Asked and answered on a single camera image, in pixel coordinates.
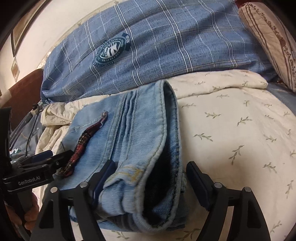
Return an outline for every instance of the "beige striped pillow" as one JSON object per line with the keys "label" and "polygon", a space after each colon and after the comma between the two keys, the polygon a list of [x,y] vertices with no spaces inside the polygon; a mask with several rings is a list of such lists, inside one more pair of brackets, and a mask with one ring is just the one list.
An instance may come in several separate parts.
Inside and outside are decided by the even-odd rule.
{"label": "beige striped pillow", "polygon": [[296,92],[296,42],[280,19],[263,3],[248,2],[239,8],[245,26],[267,53],[275,71]]}

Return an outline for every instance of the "hand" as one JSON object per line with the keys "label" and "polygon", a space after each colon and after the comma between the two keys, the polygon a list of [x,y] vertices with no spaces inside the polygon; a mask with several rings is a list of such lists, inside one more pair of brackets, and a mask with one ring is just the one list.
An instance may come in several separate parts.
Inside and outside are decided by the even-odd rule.
{"label": "hand", "polygon": [[[6,210],[8,213],[8,216],[10,218],[10,220],[12,221],[12,223],[15,225],[15,230],[17,231],[17,228],[19,225],[22,225],[22,220],[20,219],[20,217],[15,213],[15,211],[13,210],[13,208],[11,206],[6,205]],[[39,214],[39,206],[38,206],[38,199],[35,196],[34,193],[32,193],[32,207],[31,209],[25,214],[25,228],[27,230],[32,231],[36,220],[37,220],[37,216]]]}

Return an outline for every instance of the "folded denim jeans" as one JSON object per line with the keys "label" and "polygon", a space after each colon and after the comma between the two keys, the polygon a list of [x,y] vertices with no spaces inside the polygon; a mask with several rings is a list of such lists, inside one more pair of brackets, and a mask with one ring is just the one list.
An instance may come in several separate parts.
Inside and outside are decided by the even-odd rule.
{"label": "folded denim jeans", "polygon": [[[101,228],[157,233],[184,228],[186,206],[178,105],[164,80],[120,93],[80,110],[60,148],[74,150],[85,129],[108,119],[89,140],[74,173],[55,174],[52,186],[76,187],[101,170],[108,159],[116,172],[104,184],[94,210]],[[70,210],[72,220],[75,211]]]}

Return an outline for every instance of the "silver screw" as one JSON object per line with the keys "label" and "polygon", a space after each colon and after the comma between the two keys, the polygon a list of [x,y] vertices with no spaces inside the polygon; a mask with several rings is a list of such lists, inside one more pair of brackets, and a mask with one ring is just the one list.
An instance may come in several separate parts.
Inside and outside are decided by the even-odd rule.
{"label": "silver screw", "polygon": [[251,191],[252,191],[252,189],[251,189],[250,187],[245,187],[244,190],[245,190],[246,192],[251,192]]}
{"label": "silver screw", "polygon": [[80,187],[81,188],[85,188],[85,187],[87,187],[87,185],[88,185],[88,182],[82,182],[82,183],[80,183]]}
{"label": "silver screw", "polygon": [[216,188],[221,188],[221,187],[222,187],[222,184],[221,184],[221,183],[214,183],[214,186],[215,186]]}
{"label": "silver screw", "polygon": [[50,189],[51,193],[55,193],[56,191],[57,191],[57,187],[53,187],[53,188]]}

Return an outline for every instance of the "wall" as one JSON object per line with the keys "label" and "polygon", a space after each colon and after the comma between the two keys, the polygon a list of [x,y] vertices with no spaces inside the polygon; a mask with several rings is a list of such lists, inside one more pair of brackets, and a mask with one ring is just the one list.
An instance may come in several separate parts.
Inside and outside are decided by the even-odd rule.
{"label": "wall", "polygon": [[[52,0],[28,30],[17,52],[20,69],[18,80],[37,68],[47,52],[77,23],[117,3],[116,0]],[[0,51],[0,89],[4,93],[15,80],[11,74],[13,62],[10,37]]]}

